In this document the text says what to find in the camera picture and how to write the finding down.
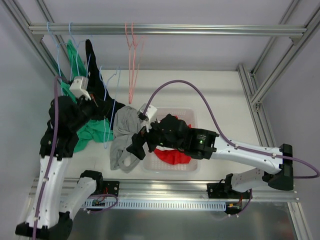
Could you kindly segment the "black tank top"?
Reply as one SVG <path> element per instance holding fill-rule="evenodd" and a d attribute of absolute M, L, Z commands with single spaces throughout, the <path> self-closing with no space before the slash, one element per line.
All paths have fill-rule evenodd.
<path fill-rule="evenodd" d="M 109 114 L 105 119 L 109 121 L 111 129 L 113 129 L 115 114 L 119 109 L 123 108 L 125 105 L 111 98 L 108 90 L 104 86 L 103 79 L 100 79 L 102 76 L 96 63 L 96 55 L 94 53 L 93 45 L 89 39 L 85 41 L 85 53 L 86 60 L 88 63 L 87 91 L 89 93 L 92 93 L 95 98 L 99 98 L 104 101 L 112 100 L 111 114 Z"/>

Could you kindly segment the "red tank top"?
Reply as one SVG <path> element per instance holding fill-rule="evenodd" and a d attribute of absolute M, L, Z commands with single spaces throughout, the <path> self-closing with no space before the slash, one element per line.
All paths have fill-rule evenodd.
<path fill-rule="evenodd" d="M 178 124 L 179 122 L 182 122 L 182 129 L 186 130 L 185 126 L 186 123 L 183 120 L 180 120 L 177 116 L 174 116 L 172 114 L 168 114 L 168 117 L 166 116 L 163 118 L 160 123 L 162 123 L 165 120 L 165 122 L 171 123 L 173 122 L 174 124 Z M 178 135 L 177 129 L 165 129 L 164 133 L 166 140 L 170 142 L 178 141 L 181 136 Z M 154 154 L 163 162 L 170 164 L 170 165 L 179 165 L 179 164 L 189 164 L 191 161 L 191 157 L 185 155 L 183 152 L 173 148 L 173 147 L 168 147 L 167 148 L 172 148 L 174 150 L 165 150 L 161 151 L 158 149 L 154 150 Z"/>

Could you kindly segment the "grey tank top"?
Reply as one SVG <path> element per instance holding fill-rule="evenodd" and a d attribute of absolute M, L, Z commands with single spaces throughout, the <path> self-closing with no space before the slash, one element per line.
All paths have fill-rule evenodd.
<path fill-rule="evenodd" d="M 113 141 L 110 147 L 110 169 L 121 170 L 130 173 L 140 160 L 127 151 L 132 144 L 132 136 L 141 130 L 141 121 L 138 118 L 138 111 L 125 106 L 118 110 L 113 123 Z"/>

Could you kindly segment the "pink hanger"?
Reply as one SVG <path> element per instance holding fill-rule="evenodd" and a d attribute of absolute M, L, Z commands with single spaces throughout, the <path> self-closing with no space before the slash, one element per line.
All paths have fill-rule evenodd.
<path fill-rule="evenodd" d="M 136 61 L 136 38 L 134 35 L 134 24 L 131 23 L 130 28 L 126 22 L 124 25 L 125 38 L 128 46 L 128 103 L 133 101 L 134 91 L 134 73 L 135 73 L 135 61 Z"/>
<path fill-rule="evenodd" d="M 135 25 L 133 23 L 133 33 L 135 35 L 135 42 L 136 42 L 136 55 L 135 55 L 135 70 L 134 70 L 134 78 L 133 78 L 133 83 L 134 83 L 134 88 L 133 88 L 133 98 L 135 94 L 135 89 L 138 81 L 138 75 L 139 75 L 139 70 L 140 70 L 140 65 L 141 65 L 141 59 L 144 51 L 144 46 L 145 46 L 145 37 L 141 36 L 138 37 L 135 34 Z"/>

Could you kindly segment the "white tank top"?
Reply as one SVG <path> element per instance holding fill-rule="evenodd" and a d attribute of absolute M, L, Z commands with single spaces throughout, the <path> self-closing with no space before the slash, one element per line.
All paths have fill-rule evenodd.
<path fill-rule="evenodd" d="M 174 151 L 173 148 L 163 147 L 163 146 L 157 146 L 156 149 L 158 149 L 160 151 Z"/>

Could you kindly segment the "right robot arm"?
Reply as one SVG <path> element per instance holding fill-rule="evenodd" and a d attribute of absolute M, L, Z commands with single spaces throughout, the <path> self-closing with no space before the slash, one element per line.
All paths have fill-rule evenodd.
<path fill-rule="evenodd" d="M 233 142 L 214 131 L 189 127 L 171 114 L 152 122 L 150 127 L 144 126 L 131 140 L 126 150 L 139 160 L 145 158 L 144 145 L 147 145 L 150 153 L 156 147 L 165 147 L 196 160 L 218 159 L 251 166 L 251 170 L 225 177 L 223 193 L 231 199 L 264 185 L 280 191 L 294 188 L 293 164 L 288 159 L 292 147 L 288 144 L 263 148 Z"/>

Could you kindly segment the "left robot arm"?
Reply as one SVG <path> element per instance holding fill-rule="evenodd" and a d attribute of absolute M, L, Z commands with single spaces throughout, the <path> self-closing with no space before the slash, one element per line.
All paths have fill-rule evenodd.
<path fill-rule="evenodd" d="M 102 173 L 85 170 L 73 191 L 61 200 L 65 175 L 79 141 L 77 132 L 90 120 L 106 117 L 112 108 L 113 101 L 94 95 L 76 101 L 56 96 L 51 101 L 47 130 L 40 141 L 40 173 L 33 206 L 26 220 L 16 226 L 16 235 L 34 240 L 68 239 L 86 199 L 104 190 Z"/>

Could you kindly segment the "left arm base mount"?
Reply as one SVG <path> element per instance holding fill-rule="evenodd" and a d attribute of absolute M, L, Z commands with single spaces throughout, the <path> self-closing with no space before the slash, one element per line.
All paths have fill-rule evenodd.
<path fill-rule="evenodd" d="M 104 180 L 102 185 L 102 193 L 104 195 L 114 195 L 118 197 L 120 182 L 115 180 Z"/>

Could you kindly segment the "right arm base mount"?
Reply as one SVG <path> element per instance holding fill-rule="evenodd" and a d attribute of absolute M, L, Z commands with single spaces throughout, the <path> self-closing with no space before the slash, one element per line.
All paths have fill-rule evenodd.
<path fill-rule="evenodd" d="M 252 196 L 251 190 L 245 192 L 235 191 L 231 185 L 233 173 L 226 175 L 218 183 L 210 182 L 206 185 L 209 199 L 249 199 Z"/>

